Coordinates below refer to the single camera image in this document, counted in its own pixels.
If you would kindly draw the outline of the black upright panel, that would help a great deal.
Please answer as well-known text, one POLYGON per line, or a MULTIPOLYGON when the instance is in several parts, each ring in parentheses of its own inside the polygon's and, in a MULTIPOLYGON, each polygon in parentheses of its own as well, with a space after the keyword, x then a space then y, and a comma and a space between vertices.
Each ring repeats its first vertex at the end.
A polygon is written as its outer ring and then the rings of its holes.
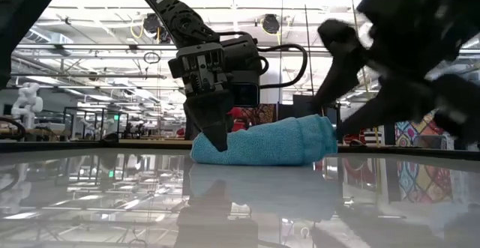
POLYGON ((387 146, 395 145, 395 124, 385 124, 383 126, 384 144, 387 146))

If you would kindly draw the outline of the brown patterned hanging cloth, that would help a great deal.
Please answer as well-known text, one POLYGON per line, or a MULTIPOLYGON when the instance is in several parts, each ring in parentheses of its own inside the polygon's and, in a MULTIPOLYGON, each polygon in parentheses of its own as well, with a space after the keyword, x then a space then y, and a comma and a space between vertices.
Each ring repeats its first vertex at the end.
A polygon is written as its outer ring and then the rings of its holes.
POLYGON ((276 104, 261 103, 254 108, 241 108, 241 113, 250 126, 273 123, 278 119, 276 104))

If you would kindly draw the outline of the red metal object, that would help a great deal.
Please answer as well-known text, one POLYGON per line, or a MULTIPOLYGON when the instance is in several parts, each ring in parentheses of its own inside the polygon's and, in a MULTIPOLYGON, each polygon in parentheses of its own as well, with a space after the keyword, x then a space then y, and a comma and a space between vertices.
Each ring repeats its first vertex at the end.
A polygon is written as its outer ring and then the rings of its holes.
POLYGON ((346 134, 343 140, 348 145, 375 145, 381 136, 377 136, 372 129, 362 129, 357 133, 346 134))

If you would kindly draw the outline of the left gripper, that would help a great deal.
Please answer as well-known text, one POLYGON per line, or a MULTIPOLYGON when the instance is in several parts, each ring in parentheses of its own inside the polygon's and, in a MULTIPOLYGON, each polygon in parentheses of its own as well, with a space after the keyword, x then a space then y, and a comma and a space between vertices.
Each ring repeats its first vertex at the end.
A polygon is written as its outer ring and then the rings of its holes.
POLYGON ((185 107, 193 123, 218 150, 227 146, 227 113, 233 108, 234 83, 260 86, 263 71, 257 40, 249 34, 180 49, 169 60, 172 77, 182 79, 185 107))

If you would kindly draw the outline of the colourful patchwork quilt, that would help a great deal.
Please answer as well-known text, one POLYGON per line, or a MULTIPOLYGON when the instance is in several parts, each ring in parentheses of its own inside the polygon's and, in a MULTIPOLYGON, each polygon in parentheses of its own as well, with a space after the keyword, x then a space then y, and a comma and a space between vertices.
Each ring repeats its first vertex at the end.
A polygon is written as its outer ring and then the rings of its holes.
POLYGON ((414 139, 417 136, 437 136, 438 132, 432 128, 429 122, 420 123, 402 121, 394 124, 395 144, 396 146, 413 146, 414 139))

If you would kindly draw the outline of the blue terry towel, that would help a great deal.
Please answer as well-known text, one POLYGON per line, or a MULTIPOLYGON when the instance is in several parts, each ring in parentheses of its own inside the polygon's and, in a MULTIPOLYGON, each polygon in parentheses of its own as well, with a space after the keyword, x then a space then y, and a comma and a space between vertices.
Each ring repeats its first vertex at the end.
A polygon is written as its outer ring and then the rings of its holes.
POLYGON ((218 151, 205 135, 192 144, 196 163, 227 166, 303 166, 338 152, 335 128, 327 117, 285 118, 227 134, 228 149, 218 151))

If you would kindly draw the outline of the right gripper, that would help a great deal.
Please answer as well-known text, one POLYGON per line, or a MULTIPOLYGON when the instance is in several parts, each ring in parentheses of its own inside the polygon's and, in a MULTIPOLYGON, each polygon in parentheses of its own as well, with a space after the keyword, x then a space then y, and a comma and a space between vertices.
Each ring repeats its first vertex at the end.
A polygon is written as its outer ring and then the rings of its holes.
MULTIPOLYGON (((331 67, 312 99, 322 108, 359 84, 365 64, 387 74, 423 77, 480 33, 480 0, 365 0, 372 27, 366 49, 355 29, 328 19, 317 29, 332 56, 331 67)), ((386 79, 375 98, 341 124, 339 136, 400 121, 420 121, 433 112, 436 125, 466 144, 480 142, 480 85, 455 74, 433 81, 386 79)))

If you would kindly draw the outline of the black table frame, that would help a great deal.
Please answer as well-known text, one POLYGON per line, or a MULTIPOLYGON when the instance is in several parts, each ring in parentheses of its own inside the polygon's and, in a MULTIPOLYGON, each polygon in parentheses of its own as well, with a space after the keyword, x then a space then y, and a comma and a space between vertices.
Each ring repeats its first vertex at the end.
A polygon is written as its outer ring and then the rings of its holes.
MULTIPOLYGON (((132 149, 168 149, 190 150, 192 144, 188 141, 153 142, 146 140, 124 140, 122 142, 0 142, 0 153, 14 153, 26 151, 57 151, 87 148, 132 148, 132 149)), ((480 152, 450 151, 441 149, 425 149, 411 147, 337 147, 339 153, 345 154, 397 154, 420 157, 437 157, 452 160, 480 161, 480 152)))

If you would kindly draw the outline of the grey chair back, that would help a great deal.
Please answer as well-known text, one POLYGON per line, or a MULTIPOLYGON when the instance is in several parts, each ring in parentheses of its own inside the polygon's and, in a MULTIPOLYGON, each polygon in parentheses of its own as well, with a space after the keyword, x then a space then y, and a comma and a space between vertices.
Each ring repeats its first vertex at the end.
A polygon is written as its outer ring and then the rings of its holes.
POLYGON ((412 145, 419 148, 447 150, 449 141, 441 135, 418 135, 412 145))

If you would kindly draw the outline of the large black ceiling reel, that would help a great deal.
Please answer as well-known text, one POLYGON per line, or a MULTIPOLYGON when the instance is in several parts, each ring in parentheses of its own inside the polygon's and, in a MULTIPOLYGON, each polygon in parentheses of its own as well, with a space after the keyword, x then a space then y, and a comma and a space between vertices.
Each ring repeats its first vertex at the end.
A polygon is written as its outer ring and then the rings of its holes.
POLYGON ((262 20, 262 28, 268 34, 276 35, 280 30, 280 23, 275 14, 266 14, 262 20))
POLYGON ((161 22, 155 13, 148 13, 143 20, 142 26, 148 34, 156 34, 161 27, 161 22))

